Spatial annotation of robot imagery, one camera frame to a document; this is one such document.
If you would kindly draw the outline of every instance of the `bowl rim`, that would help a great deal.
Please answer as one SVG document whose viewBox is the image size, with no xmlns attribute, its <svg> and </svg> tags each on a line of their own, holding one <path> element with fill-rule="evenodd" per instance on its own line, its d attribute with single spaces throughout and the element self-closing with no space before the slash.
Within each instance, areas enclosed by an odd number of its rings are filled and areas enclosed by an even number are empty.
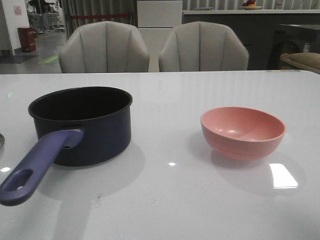
<svg viewBox="0 0 320 240">
<path fill-rule="evenodd" d="M 263 114 L 267 114 L 267 115 L 275 118 L 276 120 L 278 120 L 278 121 L 282 124 L 282 126 L 283 126 L 283 132 L 282 132 L 280 135 L 278 135 L 278 136 L 276 136 L 276 137 L 273 137 L 273 138 L 269 138 L 269 139 L 264 139 L 264 140 L 243 140 L 243 139 L 239 139 L 239 138 L 235 138 L 235 137 L 228 137 L 228 136 L 222 135 L 222 134 L 220 134 L 220 133 L 218 133 L 218 132 L 212 131 L 210 128 L 208 128 L 208 127 L 204 124 L 203 118 L 204 118 L 204 115 L 205 115 L 205 114 L 207 114 L 207 113 L 209 113 L 209 112 L 211 112 L 211 111 L 213 111 L 213 110 L 217 110 L 217 109 L 227 109 L 227 108 L 248 109 L 248 110 L 254 110 L 254 111 L 257 111 L 257 112 L 260 112 L 260 113 L 263 113 Z M 282 137 L 286 134 L 286 132 L 287 132 L 287 127 L 286 127 L 286 125 L 284 124 L 284 122 L 283 122 L 280 118 L 278 118 L 278 117 L 276 117 L 276 116 L 274 116 L 274 115 L 272 115 L 272 114 L 270 114 L 270 113 L 268 113 L 268 112 L 261 111 L 261 110 L 256 109 L 256 108 L 245 107 L 245 106 L 220 106 L 220 107 L 214 107 L 214 108 L 211 108 L 211 109 L 205 111 L 205 112 L 201 115 L 200 121 L 201 121 L 201 125 L 202 125 L 203 127 L 205 127 L 207 130 L 209 130 L 211 133 L 216 134 L 216 135 L 219 135 L 219 136 L 221 136 L 221 137 L 223 137 L 223 138 L 225 138 L 225 139 L 236 140 L 236 141 L 244 142 L 244 143 L 261 143 L 261 142 L 264 142 L 264 143 L 265 143 L 265 142 L 274 141 L 274 140 L 276 140 L 276 139 L 282 138 Z"/>
</svg>

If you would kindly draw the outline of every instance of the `gray chair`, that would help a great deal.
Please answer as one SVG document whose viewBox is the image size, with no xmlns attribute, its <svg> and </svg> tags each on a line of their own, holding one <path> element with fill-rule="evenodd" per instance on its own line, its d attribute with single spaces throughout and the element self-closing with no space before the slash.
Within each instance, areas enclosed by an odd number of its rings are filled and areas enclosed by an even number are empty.
<svg viewBox="0 0 320 240">
<path fill-rule="evenodd" d="M 196 21 L 172 29 L 159 54 L 159 70 L 247 70 L 248 61 L 247 49 L 230 27 Z"/>
<path fill-rule="evenodd" d="M 59 54 L 62 73 L 148 72 L 149 54 L 139 30 L 113 21 L 78 27 Z"/>
</svg>

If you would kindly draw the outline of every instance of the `red trash bin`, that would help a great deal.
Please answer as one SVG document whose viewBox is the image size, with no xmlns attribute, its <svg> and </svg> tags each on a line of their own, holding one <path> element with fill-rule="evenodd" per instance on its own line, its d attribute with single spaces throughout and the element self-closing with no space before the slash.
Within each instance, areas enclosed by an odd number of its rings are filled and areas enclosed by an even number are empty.
<svg viewBox="0 0 320 240">
<path fill-rule="evenodd" d="M 22 52 L 32 52 L 36 50 L 36 42 L 32 27 L 18 27 L 19 39 Z"/>
</svg>

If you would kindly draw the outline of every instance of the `person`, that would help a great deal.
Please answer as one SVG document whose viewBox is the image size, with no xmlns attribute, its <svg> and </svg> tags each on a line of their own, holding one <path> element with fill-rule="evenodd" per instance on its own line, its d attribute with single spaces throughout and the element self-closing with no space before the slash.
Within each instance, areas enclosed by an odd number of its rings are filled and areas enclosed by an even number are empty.
<svg viewBox="0 0 320 240">
<path fill-rule="evenodd" d="M 39 15 L 39 25 L 40 29 L 43 30 L 43 32 L 47 31 L 50 32 L 49 24 L 48 24 L 48 5 L 45 0 L 30 0 L 28 2 L 30 6 L 33 6 L 33 10 L 35 9 L 35 12 Z"/>
</svg>

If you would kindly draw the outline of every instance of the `black saucepan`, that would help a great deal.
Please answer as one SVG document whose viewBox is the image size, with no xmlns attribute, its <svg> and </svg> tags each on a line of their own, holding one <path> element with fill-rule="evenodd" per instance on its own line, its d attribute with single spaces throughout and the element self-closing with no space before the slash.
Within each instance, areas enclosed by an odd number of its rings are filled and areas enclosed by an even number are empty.
<svg viewBox="0 0 320 240">
<path fill-rule="evenodd" d="M 132 96 L 121 89 L 93 86 L 52 92 L 28 108 L 39 141 L 0 185 L 0 203 L 25 202 L 54 162 L 78 167 L 107 161 L 131 140 Z"/>
</svg>

